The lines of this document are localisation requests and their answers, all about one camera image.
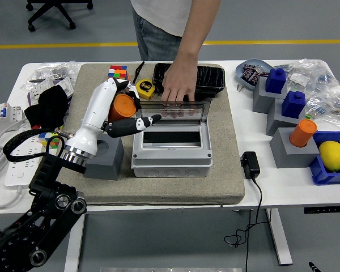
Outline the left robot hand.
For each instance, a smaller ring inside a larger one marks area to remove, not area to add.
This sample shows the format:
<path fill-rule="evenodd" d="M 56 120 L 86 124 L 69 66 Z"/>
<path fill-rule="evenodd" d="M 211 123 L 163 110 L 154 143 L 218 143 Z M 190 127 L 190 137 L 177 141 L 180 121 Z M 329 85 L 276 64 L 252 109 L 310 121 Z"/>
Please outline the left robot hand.
<path fill-rule="evenodd" d="M 109 78 L 98 85 L 92 93 L 80 128 L 68 138 L 61 158 L 71 157 L 92 159 L 97 153 L 97 137 L 104 131 L 112 138 L 133 135 L 158 122 L 162 116 L 126 118 L 110 122 L 108 120 L 110 106 L 115 95 L 120 91 L 129 91 L 135 101 L 135 110 L 141 109 L 136 87 L 129 80 Z"/>

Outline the person's left hand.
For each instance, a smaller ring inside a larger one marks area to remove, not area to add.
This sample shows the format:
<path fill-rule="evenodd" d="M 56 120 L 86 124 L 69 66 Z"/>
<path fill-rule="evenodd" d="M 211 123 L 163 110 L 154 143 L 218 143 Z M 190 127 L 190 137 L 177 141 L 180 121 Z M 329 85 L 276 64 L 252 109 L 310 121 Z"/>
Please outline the person's left hand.
<path fill-rule="evenodd" d="M 198 56 L 179 52 L 175 60 L 165 72 L 163 79 L 163 94 L 161 101 L 166 106 L 177 106 L 188 97 L 189 102 L 195 102 L 197 82 Z"/>

